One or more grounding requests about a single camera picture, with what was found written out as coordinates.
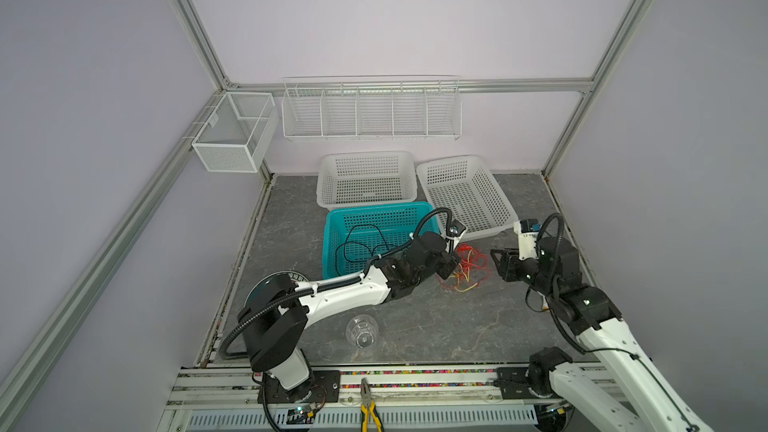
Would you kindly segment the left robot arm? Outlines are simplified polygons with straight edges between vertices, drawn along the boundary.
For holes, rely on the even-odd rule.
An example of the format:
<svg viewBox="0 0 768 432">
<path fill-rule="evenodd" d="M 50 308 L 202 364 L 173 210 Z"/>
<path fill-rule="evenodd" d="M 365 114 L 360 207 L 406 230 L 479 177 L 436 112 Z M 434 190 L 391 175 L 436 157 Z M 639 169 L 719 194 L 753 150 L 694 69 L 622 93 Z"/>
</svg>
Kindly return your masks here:
<svg viewBox="0 0 768 432">
<path fill-rule="evenodd" d="M 253 288 L 217 356 L 247 359 L 252 371 L 277 381 L 290 395 L 307 392 L 315 385 L 299 348 L 307 328 L 349 310 L 399 300 L 434 275 L 448 278 L 460 263 L 456 248 L 462 238 L 455 226 L 446 236 L 416 232 L 407 243 L 368 259 L 360 272 L 333 279 L 296 282 L 279 273 Z"/>
</svg>

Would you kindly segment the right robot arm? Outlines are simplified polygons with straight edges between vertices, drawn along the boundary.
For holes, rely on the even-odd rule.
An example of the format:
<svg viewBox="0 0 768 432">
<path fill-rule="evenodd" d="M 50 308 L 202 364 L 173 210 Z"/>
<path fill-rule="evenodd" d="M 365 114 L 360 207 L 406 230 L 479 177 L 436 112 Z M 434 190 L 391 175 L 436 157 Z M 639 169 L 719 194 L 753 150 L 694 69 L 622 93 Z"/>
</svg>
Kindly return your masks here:
<svg viewBox="0 0 768 432">
<path fill-rule="evenodd" d="M 593 384 L 559 347 L 531 355 L 527 386 L 534 395 L 564 399 L 601 431 L 709 430 L 637 343 L 618 307 L 584 281 L 569 241 L 523 235 L 517 248 L 490 255 L 504 281 L 523 282 L 544 299 L 561 335 L 575 351 L 600 361 L 630 405 Z"/>
</svg>

